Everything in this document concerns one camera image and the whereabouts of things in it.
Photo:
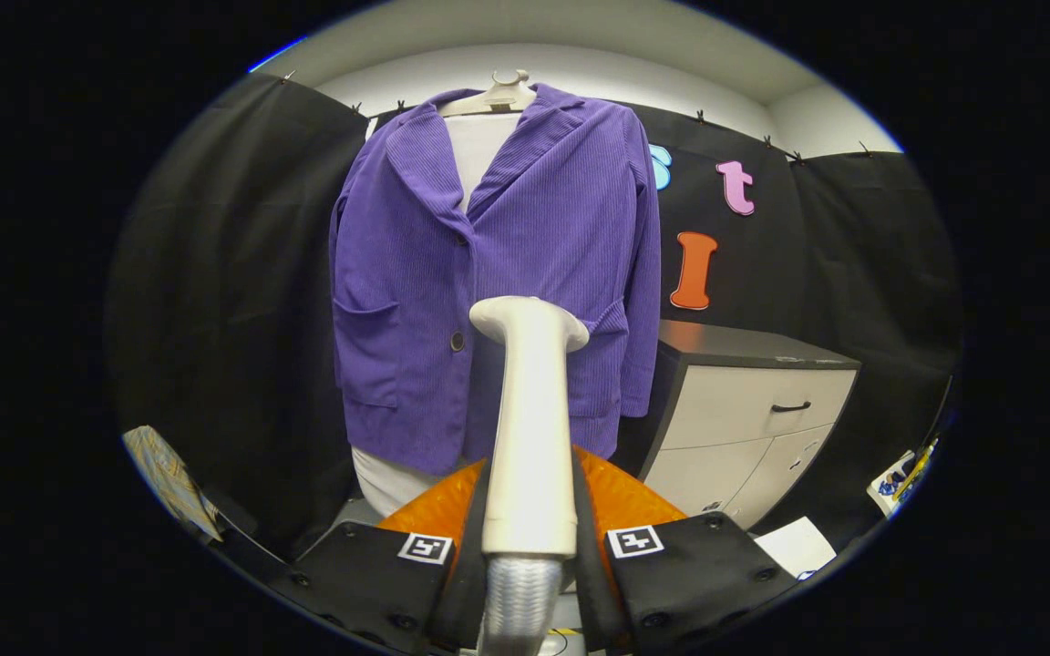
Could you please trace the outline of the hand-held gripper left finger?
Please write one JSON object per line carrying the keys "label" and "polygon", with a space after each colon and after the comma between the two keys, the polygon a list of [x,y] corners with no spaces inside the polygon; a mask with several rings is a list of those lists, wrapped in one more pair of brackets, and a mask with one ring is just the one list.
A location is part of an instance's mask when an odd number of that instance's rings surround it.
{"label": "hand-held gripper left finger", "polygon": [[478,642],[488,462],[463,466],[375,526],[345,520],[292,565],[292,598],[374,649],[455,655]]}

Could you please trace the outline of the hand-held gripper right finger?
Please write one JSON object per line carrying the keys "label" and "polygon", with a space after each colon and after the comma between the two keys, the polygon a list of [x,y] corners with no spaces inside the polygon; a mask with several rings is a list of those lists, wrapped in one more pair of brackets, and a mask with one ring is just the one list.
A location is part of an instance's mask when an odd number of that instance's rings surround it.
{"label": "hand-held gripper right finger", "polygon": [[704,655],[798,585],[724,512],[686,515],[604,458],[571,453],[589,651]]}

